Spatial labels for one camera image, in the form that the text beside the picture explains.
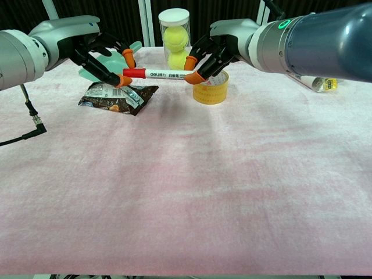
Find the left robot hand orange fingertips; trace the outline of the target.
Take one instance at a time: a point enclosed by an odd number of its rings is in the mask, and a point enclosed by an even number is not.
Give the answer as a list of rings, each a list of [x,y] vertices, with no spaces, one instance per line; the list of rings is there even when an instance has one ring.
[[[42,43],[48,54],[49,71],[70,59],[95,76],[99,81],[121,88],[131,84],[132,79],[109,71],[90,53],[110,56],[110,48],[121,54],[129,68],[136,67],[130,44],[100,24],[96,16],[83,15],[46,20],[34,27],[29,36]]]

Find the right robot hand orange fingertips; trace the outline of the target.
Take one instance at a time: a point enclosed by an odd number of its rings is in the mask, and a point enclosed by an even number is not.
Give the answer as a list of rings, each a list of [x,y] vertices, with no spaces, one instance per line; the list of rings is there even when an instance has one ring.
[[[184,70],[191,71],[184,80],[200,84],[218,75],[230,63],[243,61],[252,65],[248,47],[259,25],[251,19],[219,20],[193,44]]]

